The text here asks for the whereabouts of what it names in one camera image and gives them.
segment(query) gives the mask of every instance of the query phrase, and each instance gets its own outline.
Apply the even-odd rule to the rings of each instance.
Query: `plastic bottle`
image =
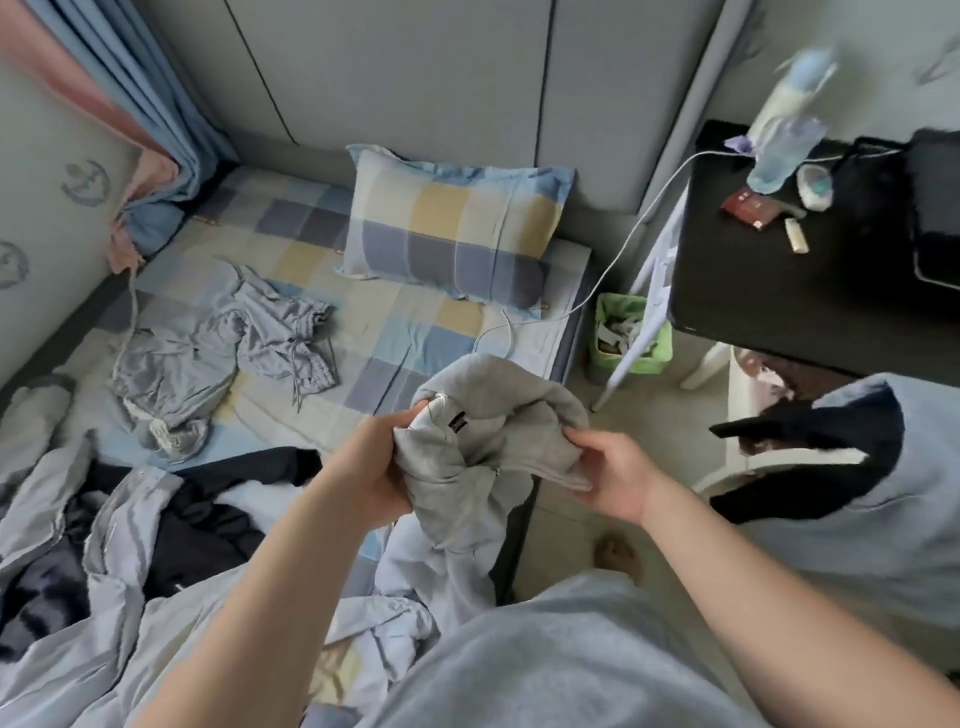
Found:
[[[789,63],[790,70],[774,87],[747,132],[747,138],[754,146],[764,127],[775,116],[792,116],[803,112],[837,69],[833,48],[804,48]]]
[[[756,141],[748,186],[761,195],[779,190],[826,133],[827,125],[809,114],[771,119]]]

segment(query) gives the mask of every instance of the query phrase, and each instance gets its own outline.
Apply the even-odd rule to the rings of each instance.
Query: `hand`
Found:
[[[402,412],[368,418],[317,475],[315,482],[344,489],[368,531],[413,510],[403,473],[394,462],[394,427],[409,427],[425,406],[425,400],[419,401]]]
[[[580,465],[593,486],[570,493],[597,513],[640,525],[651,490],[670,478],[628,435],[573,427],[565,427],[564,435],[583,449]]]

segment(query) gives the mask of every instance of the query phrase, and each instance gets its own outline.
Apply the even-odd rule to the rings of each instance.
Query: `foot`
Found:
[[[620,571],[635,584],[640,583],[643,568],[636,551],[622,533],[602,536],[593,547],[593,565],[597,569]]]

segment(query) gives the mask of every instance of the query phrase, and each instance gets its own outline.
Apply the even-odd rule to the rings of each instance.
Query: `plaid pillowcase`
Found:
[[[424,283],[510,308],[540,304],[540,257],[574,170],[413,162],[348,147],[357,183],[341,272]]]

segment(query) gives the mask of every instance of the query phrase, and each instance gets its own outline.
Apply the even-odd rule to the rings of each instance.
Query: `blue curtain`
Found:
[[[177,179],[129,203],[122,220],[137,250],[151,255],[177,231],[190,200],[222,161],[237,161],[227,138],[187,95],[131,0],[24,0],[117,105],[180,165]]]

